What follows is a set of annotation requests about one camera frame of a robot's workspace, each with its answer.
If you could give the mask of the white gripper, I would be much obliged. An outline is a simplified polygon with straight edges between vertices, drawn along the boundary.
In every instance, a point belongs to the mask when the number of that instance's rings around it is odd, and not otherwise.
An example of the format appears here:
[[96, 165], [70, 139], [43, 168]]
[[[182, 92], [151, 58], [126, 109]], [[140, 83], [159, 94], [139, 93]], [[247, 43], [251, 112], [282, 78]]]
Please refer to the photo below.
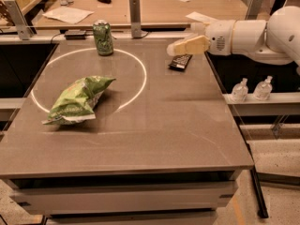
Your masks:
[[234, 25], [235, 20], [194, 22], [190, 26], [191, 30], [201, 36], [175, 41], [167, 47], [167, 54], [170, 56], [194, 55], [209, 51], [214, 55], [230, 55]]

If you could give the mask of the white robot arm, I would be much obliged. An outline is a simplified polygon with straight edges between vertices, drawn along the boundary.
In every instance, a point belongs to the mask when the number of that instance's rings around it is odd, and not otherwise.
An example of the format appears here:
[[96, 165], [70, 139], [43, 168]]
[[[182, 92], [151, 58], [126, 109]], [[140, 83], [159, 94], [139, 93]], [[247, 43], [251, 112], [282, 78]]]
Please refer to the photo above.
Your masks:
[[167, 47], [170, 56], [239, 54], [259, 63], [300, 66], [300, 8], [282, 7], [265, 20], [196, 22], [193, 34]]

